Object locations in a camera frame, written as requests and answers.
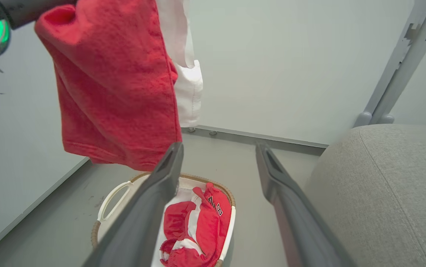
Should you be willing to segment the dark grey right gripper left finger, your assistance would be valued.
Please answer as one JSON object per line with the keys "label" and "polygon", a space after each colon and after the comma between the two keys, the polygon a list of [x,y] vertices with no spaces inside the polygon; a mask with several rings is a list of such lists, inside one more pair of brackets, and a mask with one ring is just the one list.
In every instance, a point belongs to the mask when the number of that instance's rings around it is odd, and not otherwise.
{"label": "dark grey right gripper left finger", "polygon": [[85,267],[149,267],[164,207],[179,188],[182,143],[173,143],[114,221]]}

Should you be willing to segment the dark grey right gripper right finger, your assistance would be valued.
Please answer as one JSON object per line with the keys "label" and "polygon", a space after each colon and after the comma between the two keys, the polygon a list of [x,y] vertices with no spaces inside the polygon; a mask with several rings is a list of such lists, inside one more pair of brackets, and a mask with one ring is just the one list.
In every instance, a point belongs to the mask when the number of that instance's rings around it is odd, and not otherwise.
{"label": "dark grey right gripper right finger", "polygon": [[256,144],[265,199],[274,207],[290,267],[353,267],[354,261],[266,143]]}

